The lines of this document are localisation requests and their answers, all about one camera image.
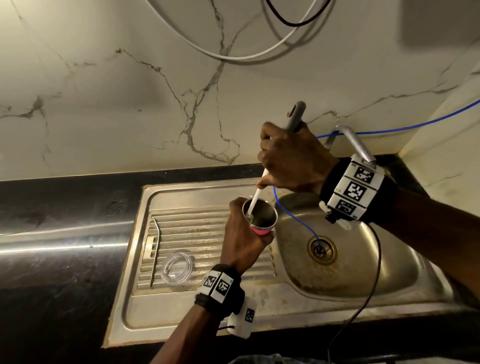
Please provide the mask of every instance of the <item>black wristband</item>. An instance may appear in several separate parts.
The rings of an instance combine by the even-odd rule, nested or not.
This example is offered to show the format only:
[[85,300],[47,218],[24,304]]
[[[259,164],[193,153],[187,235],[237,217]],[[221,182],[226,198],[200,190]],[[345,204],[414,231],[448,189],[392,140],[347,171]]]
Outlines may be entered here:
[[[331,170],[327,176],[324,185],[320,191],[320,199],[328,203],[334,193],[334,189],[343,177],[347,167],[351,162],[351,158],[341,159]],[[385,176],[380,188],[378,189],[375,197],[370,202],[367,211],[360,217],[360,221],[369,223],[382,223],[384,220],[390,218],[392,205],[396,196],[398,187],[396,183],[388,176]],[[349,216],[332,209],[332,215],[334,219],[328,219],[334,222],[337,218],[343,218],[345,220],[353,220]]]
[[230,316],[232,312],[237,315],[240,312],[245,300],[245,291],[240,287],[240,274],[234,267],[226,264],[217,264],[212,268],[211,271],[225,273],[227,276],[233,279],[232,283],[228,287],[227,292],[223,294],[223,302],[219,302],[217,299],[210,296],[212,291],[217,290],[217,292],[220,292],[218,290],[219,284],[222,284],[220,274],[212,285],[212,289],[209,294],[198,293],[195,296],[195,304],[203,307],[220,320]]

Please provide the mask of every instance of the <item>blue tube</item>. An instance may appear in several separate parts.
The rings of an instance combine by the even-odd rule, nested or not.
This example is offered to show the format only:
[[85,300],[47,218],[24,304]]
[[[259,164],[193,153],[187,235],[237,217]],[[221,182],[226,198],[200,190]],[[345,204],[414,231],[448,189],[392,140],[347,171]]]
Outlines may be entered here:
[[[442,121],[442,120],[445,120],[445,119],[448,119],[448,118],[451,118],[452,116],[455,116],[455,115],[458,115],[476,105],[480,104],[480,99],[478,99],[477,101],[474,101],[472,102],[471,104],[465,106],[464,108],[461,108],[461,109],[458,109],[457,111],[454,111],[448,115],[445,115],[445,116],[442,116],[442,117],[439,117],[437,119],[434,119],[434,120],[430,120],[430,121],[426,121],[426,122],[422,122],[420,124],[415,124],[415,125],[411,125],[411,126],[405,126],[403,128],[396,128],[396,129],[386,129],[386,130],[376,130],[376,131],[373,131],[373,132],[359,132],[357,133],[358,135],[369,135],[369,134],[384,134],[384,133],[393,133],[393,132],[402,132],[404,130],[410,130],[410,129],[416,129],[416,128],[420,128],[421,126],[425,126],[425,125],[430,125],[430,124],[433,124],[434,122],[438,122],[438,121]],[[319,135],[317,137],[317,139],[320,139],[320,138],[326,138],[328,136],[333,136],[333,135],[344,135],[343,133],[335,133],[335,134],[324,134],[324,135]],[[275,196],[275,201],[276,201],[276,204],[278,206],[280,206],[280,208],[283,210],[283,212],[285,212],[287,215],[289,215],[291,218],[293,218],[294,220],[298,221],[300,224],[302,224],[304,227],[306,227],[308,230],[310,230],[313,235],[315,236],[315,238],[319,241],[318,239],[318,235],[313,231],[313,229],[308,226],[307,224],[305,224],[302,220],[298,219],[297,217],[293,216],[290,211],[288,211],[286,208],[284,208],[282,206],[282,204],[280,203],[280,201],[278,200],[278,197],[276,196],[276,189],[275,187],[273,187],[273,194]]]
[[[434,122],[438,122],[438,121],[442,121],[442,120],[445,120],[445,119],[448,119],[448,118],[451,118],[452,116],[455,116],[455,115],[458,115],[476,105],[480,104],[480,99],[478,99],[477,101],[474,101],[472,102],[471,104],[465,106],[464,108],[461,108],[457,111],[454,111],[448,115],[445,115],[445,116],[441,116],[437,119],[434,119],[434,120],[430,120],[430,121],[426,121],[426,122],[422,122],[420,124],[415,124],[415,125],[411,125],[411,126],[405,126],[403,128],[396,128],[396,129],[386,129],[386,130],[375,130],[373,132],[359,132],[357,133],[358,135],[369,135],[369,134],[384,134],[384,133],[393,133],[393,132],[402,132],[404,130],[410,130],[410,129],[416,129],[416,128],[420,128],[421,126],[425,126],[425,125],[430,125],[430,124],[433,124]],[[335,133],[335,134],[324,134],[324,135],[319,135],[317,137],[317,139],[320,139],[320,138],[326,138],[328,136],[332,136],[332,135],[343,135],[343,133]]]

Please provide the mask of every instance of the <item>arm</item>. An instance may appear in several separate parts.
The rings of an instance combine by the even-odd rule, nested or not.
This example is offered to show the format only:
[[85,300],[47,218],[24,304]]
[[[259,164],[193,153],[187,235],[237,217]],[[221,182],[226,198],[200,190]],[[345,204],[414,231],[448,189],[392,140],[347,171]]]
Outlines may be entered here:
[[[241,210],[246,200],[238,197],[230,202],[230,216],[225,225],[220,256],[220,263],[234,267],[241,275],[273,240],[273,233],[260,236],[250,229]],[[194,304],[153,358],[152,364],[204,363],[212,352],[212,340],[215,340],[218,325],[219,319]]]
[[[259,188],[273,185],[320,194],[338,159],[308,130],[297,133],[265,123],[258,159],[270,171]],[[374,221],[400,238],[480,299],[480,218],[429,198],[399,189],[391,216]]]

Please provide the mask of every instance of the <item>pink tumbler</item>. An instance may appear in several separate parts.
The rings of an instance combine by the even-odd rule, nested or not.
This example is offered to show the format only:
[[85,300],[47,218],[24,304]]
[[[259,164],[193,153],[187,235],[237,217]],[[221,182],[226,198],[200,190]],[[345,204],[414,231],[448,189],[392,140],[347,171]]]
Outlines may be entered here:
[[[243,203],[242,211],[245,218],[247,218],[246,214],[248,208],[250,207],[250,203],[252,203],[252,199]],[[253,208],[252,217],[253,219],[250,219],[251,221],[249,219],[247,220],[250,224],[250,228],[258,235],[268,234],[270,231],[272,231],[278,220],[278,214],[275,208],[261,198],[258,199],[255,207]]]

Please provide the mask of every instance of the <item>stainless steel sink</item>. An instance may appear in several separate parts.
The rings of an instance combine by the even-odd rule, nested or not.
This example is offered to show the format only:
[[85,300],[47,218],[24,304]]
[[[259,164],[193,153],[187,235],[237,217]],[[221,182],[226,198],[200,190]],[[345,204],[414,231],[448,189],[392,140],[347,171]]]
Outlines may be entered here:
[[[325,220],[313,194],[289,194],[280,203],[307,223],[325,240],[324,253],[315,237],[281,209],[276,225],[277,244],[292,283],[306,293],[336,298],[365,297],[372,290],[378,248],[358,228],[345,230]],[[406,244],[374,226],[382,248],[382,266],[376,294],[387,294],[414,285],[424,265]]]
[[[238,196],[250,196],[256,182],[244,179],[144,188],[105,347],[164,341],[170,336],[191,308],[201,277],[219,260],[228,203]],[[327,222],[313,195],[277,193],[289,211],[321,235],[326,253],[316,248],[317,241],[305,227],[277,208],[276,238],[241,283],[258,305],[254,330],[347,320],[372,288],[378,258],[375,239],[361,225],[346,231]],[[271,188],[262,192],[262,198],[275,205]],[[375,229],[382,246],[381,277],[358,320],[468,309],[456,300],[438,267],[388,232]],[[184,283],[169,286],[159,272],[166,256],[177,251],[192,258],[192,274]]]

